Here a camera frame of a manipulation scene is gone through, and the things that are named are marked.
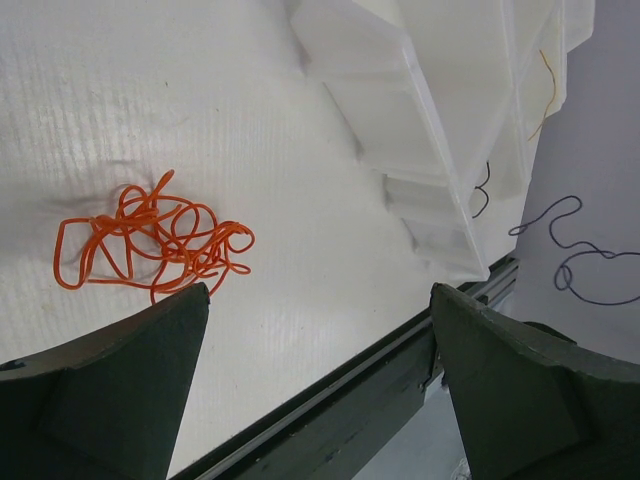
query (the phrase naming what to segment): white tabletop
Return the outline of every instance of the white tabletop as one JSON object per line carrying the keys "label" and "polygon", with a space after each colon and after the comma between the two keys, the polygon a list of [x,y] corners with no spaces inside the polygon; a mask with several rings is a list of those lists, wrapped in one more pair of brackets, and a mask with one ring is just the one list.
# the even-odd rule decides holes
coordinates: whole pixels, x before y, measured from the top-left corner
{"label": "white tabletop", "polygon": [[148,306],[60,288],[55,234],[174,168],[168,190],[257,243],[212,299],[173,474],[424,309],[436,275],[305,78],[282,2],[159,3],[0,7],[0,362]]}

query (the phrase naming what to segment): orange string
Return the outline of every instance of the orange string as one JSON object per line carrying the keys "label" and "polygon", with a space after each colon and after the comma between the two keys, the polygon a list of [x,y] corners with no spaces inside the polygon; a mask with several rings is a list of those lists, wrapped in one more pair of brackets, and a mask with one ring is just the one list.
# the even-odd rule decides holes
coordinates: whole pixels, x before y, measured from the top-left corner
{"label": "orange string", "polygon": [[[174,171],[165,173],[156,187],[147,194],[138,185],[127,186],[118,200],[118,208],[113,217],[98,215],[88,218],[69,218],[60,223],[58,238],[53,256],[53,275],[58,284],[68,290],[77,290],[85,283],[110,285],[127,285],[149,291],[151,303],[156,303],[156,295],[179,292],[198,280],[216,278],[214,286],[209,290],[213,295],[227,274],[232,271],[239,275],[251,273],[251,269],[243,264],[231,261],[231,254],[240,254],[249,250],[255,243],[253,232],[238,222],[218,222],[208,206],[191,202],[182,197],[162,194],[162,189],[173,177]],[[173,204],[169,211],[163,212],[163,205]],[[187,232],[178,232],[178,222],[191,214],[193,224]],[[202,219],[208,218],[211,228],[201,230]],[[60,273],[62,244],[67,226],[71,224],[88,224],[92,235],[87,240],[80,255],[78,280],[68,283]],[[134,243],[133,234],[139,233],[150,238],[157,245],[159,254],[144,251]],[[231,244],[234,235],[248,235],[249,242],[236,248]],[[123,271],[105,245],[109,236],[122,238],[125,245],[126,269]],[[190,243],[198,240],[198,247],[190,247]],[[96,252],[100,250],[113,269],[113,278],[91,277]],[[159,262],[157,272],[150,283],[135,280],[134,255],[147,260]],[[169,264],[182,266],[182,273],[172,279],[164,279]]]}

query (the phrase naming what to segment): thin orange wire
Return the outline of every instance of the thin orange wire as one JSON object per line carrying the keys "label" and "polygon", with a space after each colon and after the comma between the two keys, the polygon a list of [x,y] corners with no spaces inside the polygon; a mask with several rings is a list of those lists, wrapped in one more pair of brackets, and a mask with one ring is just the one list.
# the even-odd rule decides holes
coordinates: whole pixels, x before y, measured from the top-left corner
{"label": "thin orange wire", "polygon": [[[173,174],[173,170],[165,173],[150,194],[147,194],[139,185],[127,186],[120,194],[118,208],[113,217],[98,215],[97,217],[69,218],[62,221],[58,229],[53,256],[53,275],[58,284],[68,290],[77,290],[85,283],[142,288],[149,290],[151,303],[155,304],[156,295],[179,292],[198,280],[217,277],[216,283],[209,290],[209,295],[213,295],[230,271],[239,275],[251,273],[248,266],[234,263],[230,256],[231,254],[244,253],[253,246],[255,243],[253,232],[238,222],[218,222],[213,210],[202,203],[194,203],[182,197],[162,194],[162,189],[169,183]],[[160,207],[167,203],[177,205],[169,211],[162,212]],[[179,233],[178,221],[187,213],[192,213],[193,225],[187,229],[187,233]],[[200,230],[203,217],[210,219],[213,225],[211,228]],[[162,225],[164,221],[170,221],[168,228]],[[80,255],[78,280],[76,283],[68,283],[63,280],[60,273],[64,235],[67,226],[83,223],[89,225],[92,235]],[[143,234],[152,239],[158,246],[160,253],[152,254],[137,246],[132,238],[135,233]],[[234,235],[248,235],[249,242],[242,248],[233,247],[231,237]],[[121,237],[124,241],[125,271],[118,267],[113,255],[105,245],[105,239],[109,236]],[[200,245],[190,247],[189,244],[195,239],[200,241]],[[91,277],[98,250],[103,253],[113,269],[115,274],[113,278]],[[147,260],[159,262],[157,272],[150,283],[134,280],[134,254]],[[176,278],[163,280],[169,264],[182,265],[182,273]]]}
{"label": "thin orange wire", "polygon": [[551,96],[551,100],[549,100],[549,103],[547,103],[547,106],[544,109],[544,114],[542,114],[542,121],[540,122],[540,125],[538,125],[538,128],[536,128],[536,130],[529,136],[529,138],[527,138],[527,142],[530,142],[531,140],[533,140],[533,138],[538,134],[538,132],[542,130],[542,127],[544,126],[544,122],[547,119],[547,116],[549,114],[549,109],[551,108],[551,105],[553,105],[553,102],[555,102],[556,96],[558,94],[558,86],[556,84],[556,74],[553,72],[553,68],[551,68],[551,65],[549,65],[549,60],[547,60],[547,56],[544,54],[544,52],[542,50],[538,50],[538,51],[542,56],[542,61],[544,62],[545,67],[547,67],[547,70],[549,70],[549,73],[551,74],[551,80],[553,81],[553,95]]}

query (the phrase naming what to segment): black cord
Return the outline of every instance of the black cord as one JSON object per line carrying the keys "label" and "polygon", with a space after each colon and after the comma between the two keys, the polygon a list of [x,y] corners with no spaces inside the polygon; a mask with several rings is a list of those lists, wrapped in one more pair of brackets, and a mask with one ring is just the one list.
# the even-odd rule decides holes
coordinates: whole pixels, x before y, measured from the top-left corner
{"label": "black cord", "polygon": [[604,306],[604,307],[614,307],[614,306],[619,306],[619,305],[628,305],[629,303],[633,303],[636,302],[638,300],[640,300],[640,295],[638,295],[637,297],[633,297],[633,298],[629,298],[627,300],[622,300],[619,302],[598,302],[596,300],[591,300],[589,298],[585,298],[584,296],[580,295],[572,286],[573,280],[574,280],[574,275],[573,275],[573,271],[571,270],[571,267],[569,266],[569,262],[571,262],[572,260],[579,258],[579,257],[583,257],[586,255],[600,255],[602,258],[606,259],[606,260],[613,260],[614,258],[619,258],[619,257],[624,257],[624,256],[633,256],[633,257],[640,257],[640,252],[634,252],[634,251],[628,251],[628,252],[612,252],[609,250],[602,250],[600,249],[598,246],[596,246],[594,243],[586,241],[586,240],[580,240],[578,242],[575,243],[571,243],[568,245],[565,245],[563,243],[561,243],[558,238],[555,236],[555,234],[553,233],[553,225],[560,220],[561,218],[565,218],[565,217],[570,217],[571,215],[578,213],[580,210],[582,210],[582,199],[580,199],[580,197],[577,197],[576,195],[567,195],[566,197],[561,198],[560,200],[552,203],[544,212],[542,212],[542,214],[540,214],[537,218],[535,218],[534,220],[531,220],[530,222],[526,222],[523,223],[522,225],[518,225],[517,227],[512,228],[511,230],[509,230],[509,236],[511,237],[517,237],[522,235],[523,233],[525,233],[529,227],[537,222],[539,222],[540,220],[542,220],[542,218],[549,213],[556,205],[559,205],[562,202],[565,202],[567,200],[575,200],[578,202],[578,205],[576,208],[574,208],[573,210],[567,212],[567,213],[563,213],[562,215],[558,215],[557,217],[555,217],[553,220],[551,220],[549,222],[549,237],[551,237],[551,240],[553,240],[553,243],[555,243],[558,247],[564,249],[564,250],[569,250],[578,246],[586,246],[589,247],[588,250],[584,250],[581,252],[577,252],[574,253],[572,255],[569,255],[557,268],[555,274],[553,275],[553,284],[556,287],[556,289],[560,292],[563,292],[565,290],[569,290],[573,295],[575,295],[577,298],[579,298],[580,300],[582,300],[583,302],[586,303],[590,303],[592,305],[600,305],[600,306]]}
{"label": "black cord", "polygon": [[489,202],[491,201],[491,197],[489,197],[489,194],[484,189],[485,185],[487,183],[489,183],[489,180],[491,180],[491,167],[489,166],[489,162],[487,162],[487,179],[484,182],[482,182],[480,185],[476,185],[476,187],[474,188],[474,190],[478,190],[478,191],[482,192],[482,194],[484,195],[484,198],[485,198],[485,202],[484,202],[484,205],[482,206],[482,208],[480,209],[480,211],[478,213],[476,213],[474,216],[472,216],[471,218],[478,218],[480,215],[483,214],[483,212],[489,206]]}

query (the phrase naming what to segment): yellow wire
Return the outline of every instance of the yellow wire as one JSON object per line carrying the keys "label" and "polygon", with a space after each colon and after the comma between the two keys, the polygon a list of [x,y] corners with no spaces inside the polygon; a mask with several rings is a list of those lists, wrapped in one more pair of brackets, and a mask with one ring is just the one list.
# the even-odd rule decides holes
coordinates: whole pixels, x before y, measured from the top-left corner
{"label": "yellow wire", "polygon": [[540,132],[540,130],[542,130],[542,126],[544,125],[544,121],[547,119],[547,114],[549,113],[549,109],[551,108],[551,105],[553,105],[553,102],[556,99],[556,95],[558,93],[558,87],[556,85],[556,74],[553,73],[553,69],[551,68],[551,65],[549,65],[549,60],[547,60],[547,57],[545,56],[544,52],[542,50],[538,50],[540,52],[540,55],[542,55],[542,60],[544,60],[544,64],[547,67],[547,70],[549,70],[549,73],[551,74],[551,80],[553,81],[553,96],[551,97],[551,100],[549,100],[549,103],[547,103],[547,108],[544,109],[544,115],[542,116],[542,121],[540,122],[540,125],[538,125],[538,128],[536,128],[536,131],[533,132],[531,134],[531,136],[529,138],[527,138],[527,142],[530,142],[533,137],[535,137],[538,132]]}

